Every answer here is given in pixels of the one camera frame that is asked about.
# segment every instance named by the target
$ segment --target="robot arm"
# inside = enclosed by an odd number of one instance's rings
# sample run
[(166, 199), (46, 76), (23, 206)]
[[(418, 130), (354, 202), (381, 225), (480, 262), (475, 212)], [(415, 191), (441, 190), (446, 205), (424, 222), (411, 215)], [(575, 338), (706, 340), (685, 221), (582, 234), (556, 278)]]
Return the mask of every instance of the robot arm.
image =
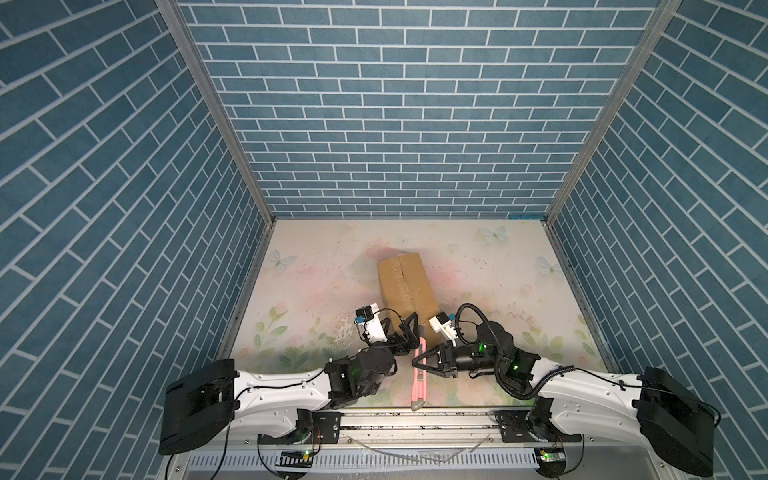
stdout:
[(310, 411), (339, 409), (374, 395), (395, 363), (389, 348), (371, 347), (311, 372), (262, 375), (238, 372), (218, 360), (170, 384), (165, 394), (159, 453), (174, 455), (230, 429), (284, 437)]
[(440, 344), (417, 356), (414, 367), (444, 377), (493, 375), (509, 395), (535, 399), (528, 427), (542, 440), (577, 434), (615, 439), (643, 446), (687, 473), (712, 475), (714, 415), (665, 371), (618, 375), (563, 366), (516, 348), (501, 325), (470, 308), (483, 319), (476, 340)]

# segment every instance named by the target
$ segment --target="black cable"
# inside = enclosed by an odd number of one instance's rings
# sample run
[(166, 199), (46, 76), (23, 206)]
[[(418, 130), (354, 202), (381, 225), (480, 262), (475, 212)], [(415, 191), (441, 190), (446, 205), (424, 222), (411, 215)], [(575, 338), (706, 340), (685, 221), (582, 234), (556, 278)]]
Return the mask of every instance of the black cable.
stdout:
[(168, 480), (168, 469), (170, 468), (170, 464), (173, 463), (173, 461), (174, 461), (174, 456), (171, 455), (170, 458), (168, 459), (168, 463), (165, 464), (165, 480)]
[(493, 342), (494, 342), (494, 345), (496, 347), (496, 351), (499, 353), (500, 356), (503, 356), (504, 353), (502, 352), (502, 343), (498, 341), (498, 337), (496, 336), (496, 332), (494, 332), (493, 329), (491, 328), (490, 320), (488, 320), (488, 318), (485, 316), (485, 314), (482, 312), (482, 310), (480, 310), (477, 306), (472, 305), (471, 303), (462, 303), (458, 307), (458, 310), (456, 310), (456, 314), (454, 315), (454, 317), (456, 318), (456, 322), (458, 323), (458, 322), (462, 321), (461, 320), (462, 311), (464, 311), (464, 309), (466, 309), (466, 308), (469, 308), (473, 312), (477, 313), (477, 315), (480, 317), (480, 320), (482, 320), (483, 323), (488, 325), (488, 330), (491, 332), (491, 335), (493, 336)]
[(277, 478), (282, 478), (283, 480), (287, 480), (287, 479), (288, 479), (288, 475), (286, 475), (286, 476), (284, 476), (284, 477), (283, 477), (281, 474), (279, 474), (279, 473), (275, 472), (274, 470), (272, 470), (272, 469), (270, 468), (270, 466), (269, 466), (269, 465), (267, 465), (267, 464), (265, 463), (264, 459), (263, 459), (263, 458), (261, 458), (261, 450), (259, 449), (259, 439), (260, 439), (260, 438), (261, 438), (261, 435), (256, 435), (256, 454), (259, 456), (259, 462), (261, 462), (261, 465), (264, 465), (264, 468), (266, 468), (266, 470), (267, 470), (269, 473), (271, 473), (272, 475), (275, 475)]
[[(471, 323), (475, 326), (475, 341), (474, 342), (468, 342), (466, 338), (464, 338), (464, 332), (462, 332), (462, 328), (460, 327), (460, 323)], [(456, 320), (456, 335), (458, 335), (458, 339), (461, 340), (465, 345), (469, 345), (470, 343), (477, 342), (477, 328), (478, 324), (475, 322), (470, 322), (469, 320)]]
[(288, 389), (288, 388), (290, 388), (292, 386), (301, 386), (304, 383), (312, 382), (314, 379), (316, 379), (317, 377), (321, 376), (324, 372), (325, 372), (325, 370), (320, 370), (311, 379), (306, 379), (306, 380), (303, 380), (303, 381), (298, 382), (298, 383), (291, 383), (290, 385), (283, 385), (283, 386), (255, 385), (255, 386), (248, 387), (246, 390), (250, 390), (250, 389), (270, 389), (270, 390)]
[(474, 375), (474, 376), (471, 373), (469, 373), (469, 378), (474, 380), (474, 379), (478, 378), (479, 376), (483, 376), (483, 375), (493, 375), (493, 372), (478, 372), (478, 374)]
[(573, 472), (576, 468), (579, 468), (582, 460), (584, 460), (584, 436), (583, 435), (581, 436), (581, 455), (578, 458), (578, 462), (576, 463), (576, 466), (571, 468), (570, 470), (566, 470), (565, 472), (562, 472), (560, 476), (558, 476), (558, 478), (560, 478), (562, 475)]
[(232, 420), (234, 419), (234, 416), (235, 416), (235, 410), (237, 410), (237, 399), (239, 399), (241, 395), (249, 391), (251, 388), (252, 387), (248, 387), (246, 389), (240, 390), (240, 393), (237, 394), (234, 402), (232, 402), (232, 416), (230, 418), (229, 423), (227, 423), (227, 434), (224, 436), (224, 451), (221, 452), (221, 460), (219, 460), (219, 466), (216, 467), (216, 471), (210, 477), (210, 480), (214, 480), (214, 478), (216, 478), (216, 475), (219, 475), (219, 470), (221, 470), (221, 466), (224, 464), (224, 457), (227, 456), (227, 444), (229, 444), (229, 441), (230, 441), (230, 427), (232, 426)]
[(710, 417), (712, 417), (712, 420), (715, 421), (715, 425), (714, 425), (715, 428), (720, 424), (720, 420), (723, 418), (723, 414), (720, 413), (720, 410), (718, 410), (717, 407), (715, 407), (715, 406), (711, 405), (710, 403), (707, 403), (707, 402), (705, 402), (703, 400), (694, 399), (694, 398), (691, 398), (691, 397), (683, 397), (683, 396), (680, 396), (680, 395), (678, 395), (678, 394), (676, 394), (674, 392), (670, 392), (668, 390), (662, 390), (662, 389), (655, 389), (655, 388), (652, 388), (650, 386), (629, 385), (629, 384), (624, 383), (624, 382), (614, 382), (613, 380), (607, 379), (607, 378), (605, 378), (603, 376), (599, 376), (598, 374), (590, 372), (589, 370), (585, 370), (585, 369), (576, 368), (575, 370), (578, 370), (579, 372), (588, 373), (589, 375), (592, 375), (593, 377), (595, 377), (597, 379), (600, 379), (600, 380), (602, 380), (604, 382), (608, 382), (611, 385), (616, 385), (616, 386), (618, 386), (618, 387), (620, 387), (622, 389), (643, 389), (643, 390), (649, 390), (651, 392), (667, 393), (669, 395), (674, 395), (677, 398), (682, 399), (682, 400), (691, 400), (693, 402), (696, 402), (699, 405), (707, 407), (708, 409), (712, 409), (712, 411), (714, 411), (717, 414), (717, 418), (715, 418), (715, 414), (713, 414), (710, 410), (704, 409), (704, 411), (707, 412), (707, 414), (709, 414)]
[(394, 310), (394, 309), (391, 309), (391, 308), (386, 308), (386, 307), (384, 307), (384, 308), (380, 308), (380, 309), (378, 309), (377, 311), (375, 311), (375, 312), (373, 313), (373, 315), (375, 316), (377, 313), (379, 313), (379, 312), (383, 312), (383, 311), (385, 311), (385, 310), (388, 310), (388, 311), (390, 311), (390, 312), (394, 312), (394, 313), (395, 313), (395, 315), (397, 315), (397, 318), (399, 318), (399, 319), (400, 319), (400, 322), (402, 322), (402, 317), (400, 316), (400, 314), (399, 314), (399, 313), (397, 313), (397, 310)]

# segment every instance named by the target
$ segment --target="table surface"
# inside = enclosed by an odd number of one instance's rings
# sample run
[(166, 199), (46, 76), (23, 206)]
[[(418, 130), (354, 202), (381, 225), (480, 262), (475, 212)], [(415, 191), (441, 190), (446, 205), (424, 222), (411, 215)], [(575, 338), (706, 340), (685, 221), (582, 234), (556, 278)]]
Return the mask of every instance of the table surface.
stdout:
[[(441, 309), (471, 302), (515, 345), (605, 370), (554, 251), (536, 220), (279, 220), (232, 357), (238, 369), (302, 372), (365, 344), (354, 311), (381, 304), (376, 262), (419, 253)], [(479, 321), (474, 313), (463, 319)], [(474, 335), (472, 326), (465, 328)], [(410, 406), (411, 357), (355, 406)], [(514, 405), (492, 376), (429, 376), (427, 406)]]

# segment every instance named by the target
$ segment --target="blue brick wallpaper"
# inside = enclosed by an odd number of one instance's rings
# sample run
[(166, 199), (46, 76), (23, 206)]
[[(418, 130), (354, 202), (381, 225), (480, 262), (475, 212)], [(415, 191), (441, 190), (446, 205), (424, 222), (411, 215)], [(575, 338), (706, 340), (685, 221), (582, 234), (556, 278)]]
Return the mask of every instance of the blue brick wallpaper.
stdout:
[(684, 0), (555, 229), (624, 371), (723, 410), (717, 477), (768, 451), (768, 2)]
[(0, 478), (154, 478), (262, 229), (153, 0), (0, 2)]
[(657, 0), (181, 0), (281, 217), (541, 217)]

